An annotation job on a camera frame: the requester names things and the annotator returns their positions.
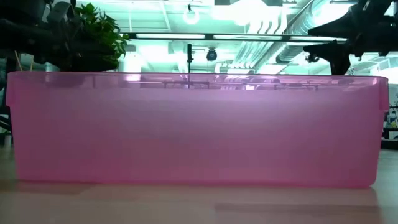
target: wooden table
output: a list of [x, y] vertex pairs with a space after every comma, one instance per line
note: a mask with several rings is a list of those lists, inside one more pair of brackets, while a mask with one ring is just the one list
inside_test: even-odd
[[398, 223], [398, 152], [382, 151], [370, 189], [33, 184], [0, 149], [2, 224]]

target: pink plastic bin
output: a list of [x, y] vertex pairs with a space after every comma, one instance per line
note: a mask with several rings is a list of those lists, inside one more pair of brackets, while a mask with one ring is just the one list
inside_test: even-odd
[[21, 180], [367, 187], [387, 79], [14, 72]]

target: green plant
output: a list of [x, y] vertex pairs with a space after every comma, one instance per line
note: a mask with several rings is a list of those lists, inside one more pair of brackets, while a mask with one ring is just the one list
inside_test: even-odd
[[126, 54], [125, 47], [129, 36], [127, 34], [121, 35], [116, 21], [106, 15], [104, 11], [95, 8], [91, 3], [76, 7], [75, 12], [80, 15], [83, 21], [83, 32], [86, 36], [115, 49], [114, 55], [104, 55], [103, 58], [114, 63], [117, 67], [120, 56]]

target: ceiling light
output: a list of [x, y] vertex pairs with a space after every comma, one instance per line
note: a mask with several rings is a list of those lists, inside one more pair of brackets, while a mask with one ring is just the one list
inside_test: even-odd
[[229, 6], [214, 7], [211, 16], [216, 20], [232, 20], [236, 25], [245, 26], [252, 21], [262, 21], [270, 9], [262, 0], [240, 0]]
[[319, 44], [319, 42], [288, 42], [286, 45], [288, 46], [308, 46], [308, 45], [315, 45]]
[[305, 41], [305, 42], [332, 42], [334, 40], [337, 40], [338, 42], [346, 42], [346, 38], [334, 38], [334, 37], [313, 37], [313, 36], [292, 36], [290, 37], [290, 40], [292, 41]]
[[281, 35], [231, 35], [231, 34], [216, 34], [214, 39], [231, 39], [231, 40], [267, 40], [267, 41], [278, 41], [282, 40]]
[[204, 39], [204, 34], [136, 34], [138, 39]]
[[[188, 14], [189, 14], [190, 12], [193, 13], [193, 17], [189, 17], [189, 16], [188, 16]], [[194, 24], [196, 24], [197, 22], [199, 22], [200, 16], [199, 16], [199, 12], [196, 11], [195, 9], [190, 9], [190, 10], [189, 10], [189, 9], [187, 8], [187, 9], [184, 11], [184, 14], [182, 15], [182, 18], [184, 19], [184, 21], [185, 21], [187, 24], [194, 25]]]

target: robotic arm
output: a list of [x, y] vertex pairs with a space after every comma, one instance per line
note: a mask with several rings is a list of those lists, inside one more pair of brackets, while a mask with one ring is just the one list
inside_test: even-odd
[[359, 0], [343, 17], [310, 29], [309, 35], [347, 38], [347, 42], [305, 46], [303, 50], [310, 53], [307, 60], [316, 62], [323, 58], [330, 63], [332, 75], [344, 75], [351, 66], [350, 54], [356, 57], [365, 52], [387, 55], [391, 50], [398, 50], [396, 20], [384, 15], [392, 1]]

